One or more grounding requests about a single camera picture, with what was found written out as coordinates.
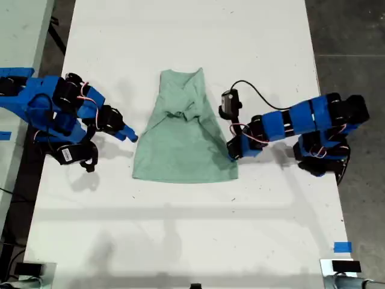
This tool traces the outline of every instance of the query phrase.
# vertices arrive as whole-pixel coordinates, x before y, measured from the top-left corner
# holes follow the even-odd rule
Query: wrinkled fabric
[[[140,137],[133,178],[199,183],[236,179],[226,141],[206,97],[202,68],[161,73],[159,95]]]

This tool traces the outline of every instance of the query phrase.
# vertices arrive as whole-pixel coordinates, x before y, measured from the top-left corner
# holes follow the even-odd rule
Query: white table
[[[1,0],[0,67],[33,67],[39,71],[54,0]],[[11,131],[9,141],[0,141],[0,187],[13,191],[23,154],[27,124],[0,108],[0,131]],[[0,232],[11,196],[0,191]]]
[[[238,79],[275,105],[318,96],[304,1],[77,0],[63,74],[90,81],[137,133],[160,72],[199,67],[215,111]],[[243,122],[269,111],[237,88]],[[94,140],[95,173],[45,161],[25,259],[57,263],[54,288],[322,288],[319,259],[347,240],[334,175],[300,170],[285,155],[295,137],[240,161],[236,181],[195,185],[132,179],[136,145]]]

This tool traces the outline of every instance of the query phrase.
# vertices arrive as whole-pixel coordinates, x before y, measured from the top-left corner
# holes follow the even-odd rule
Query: white wire
[[[232,135],[233,136],[235,136],[236,134],[235,134],[235,132],[234,132],[234,130],[233,130],[233,127],[235,126],[235,125],[240,125],[240,126],[246,126],[247,128],[248,128],[248,125],[245,125],[244,123],[232,123],[230,126],[229,126],[229,129],[230,129],[230,132],[232,133]],[[255,140],[255,141],[257,141],[257,142],[259,142],[259,143],[269,143],[269,141],[267,140],[267,141],[265,141],[265,140],[259,140],[258,138],[255,138],[255,137],[253,137],[253,136],[251,136],[251,135],[248,135],[248,134],[246,134],[246,133],[244,133],[244,132],[242,132],[246,137],[248,137],[248,138],[250,138],[250,139],[252,139],[252,140]]]
[[[96,103],[96,101],[94,101],[92,98],[88,98],[88,97],[86,97],[86,96],[83,94],[83,88],[84,88],[85,86],[87,86],[88,84],[89,84],[88,81],[86,81],[85,83],[83,83],[82,87],[80,88],[80,96],[78,96],[77,98],[78,98],[78,99],[83,99],[83,100],[85,100],[85,101],[92,101],[92,102],[95,104],[95,106],[96,106],[95,125],[96,125],[96,128],[99,129],[99,127],[98,127],[98,125],[97,125],[97,117],[98,117],[98,115],[99,115],[99,109],[98,109],[98,107],[97,107],[97,103]]]

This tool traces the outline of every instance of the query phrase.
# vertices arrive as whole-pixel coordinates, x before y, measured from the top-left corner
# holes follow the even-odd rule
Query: blue painter's tape
[[[11,131],[0,131],[0,140],[10,140],[11,134]]]
[[[351,253],[351,242],[334,242],[335,253]]]

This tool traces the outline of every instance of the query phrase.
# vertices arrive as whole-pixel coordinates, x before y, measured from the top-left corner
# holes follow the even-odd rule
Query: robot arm
[[[0,69],[0,107],[34,127],[34,140],[60,164],[80,161],[92,172],[97,164],[97,147],[91,141],[95,132],[121,141],[138,140],[119,111],[105,105],[105,98],[79,76],[32,78],[33,73],[32,68]],[[87,126],[86,131],[78,119]]]
[[[239,82],[251,85],[260,95],[249,82]],[[232,122],[234,135],[227,143],[230,158],[255,157],[271,141],[300,135],[294,146],[299,167],[315,176],[333,171],[340,181],[350,158],[346,136],[369,119],[363,97],[352,95],[343,101],[338,93],[330,93],[288,108],[272,107],[278,110],[254,116],[243,125],[238,120],[242,104],[237,89],[222,94],[219,114]]]

